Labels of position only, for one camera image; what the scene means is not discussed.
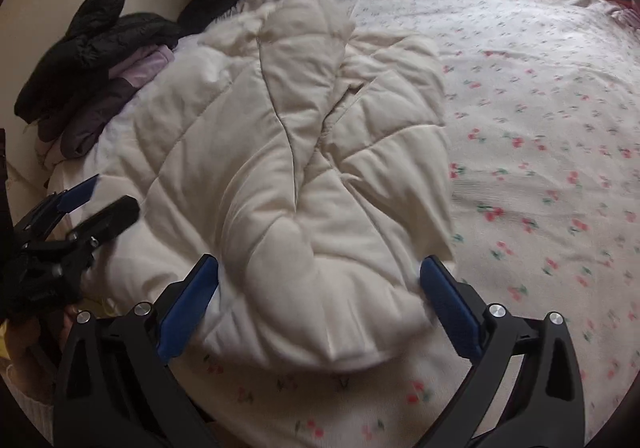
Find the metal screw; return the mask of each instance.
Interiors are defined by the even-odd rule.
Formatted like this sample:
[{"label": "metal screw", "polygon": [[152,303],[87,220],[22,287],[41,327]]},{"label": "metal screw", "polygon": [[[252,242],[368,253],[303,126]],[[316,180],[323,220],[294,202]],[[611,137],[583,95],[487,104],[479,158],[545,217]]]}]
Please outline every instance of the metal screw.
[{"label": "metal screw", "polygon": [[564,318],[562,318],[560,313],[549,314],[549,319],[551,320],[551,323],[554,323],[555,325],[562,325],[564,322]]},{"label": "metal screw", "polygon": [[91,319],[91,313],[89,311],[82,311],[76,316],[76,322],[87,323]]},{"label": "metal screw", "polygon": [[151,312],[151,304],[149,302],[139,303],[134,307],[133,312],[137,316],[146,316]]},{"label": "metal screw", "polygon": [[507,314],[507,309],[495,303],[491,307],[489,307],[489,312],[491,313],[491,316],[494,316],[495,318],[502,318],[505,314]]}]

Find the blanket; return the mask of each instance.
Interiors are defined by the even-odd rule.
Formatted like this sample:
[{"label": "blanket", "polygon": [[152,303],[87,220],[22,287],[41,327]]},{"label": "blanket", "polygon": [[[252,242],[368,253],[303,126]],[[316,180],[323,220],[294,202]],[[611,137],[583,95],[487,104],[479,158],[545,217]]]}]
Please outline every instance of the blanket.
[{"label": "blanket", "polygon": [[433,322],[421,259],[452,260],[441,73],[430,39],[355,30],[332,0],[213,26],[82,163],[102,178],[76,221],[121,195],[142,206],[85,289],[126,312],[212,253],[194,340],[216,359],[345,371],[397,355]]}]

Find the white bed sheet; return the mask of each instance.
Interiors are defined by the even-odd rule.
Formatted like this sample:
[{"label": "white bed sheet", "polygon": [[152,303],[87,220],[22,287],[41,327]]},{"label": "white bed sheet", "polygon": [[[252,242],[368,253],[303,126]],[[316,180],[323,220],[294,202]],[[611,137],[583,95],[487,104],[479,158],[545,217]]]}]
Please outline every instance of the white bed sheet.
[{"label": "white bed sheet", "polygon": [[[415,29],[440,46],[456,275],[516,315],[557,310],[567,318],[590,438],[640,368],[635,32],[601,0],[344,1],[359,25]],[[71,163],[55,179],[80,180]],[[409,447],[468,363],[439,331],[359,374],[268,374],[196,351],[172,368],[201,406],[254,447]]]}]

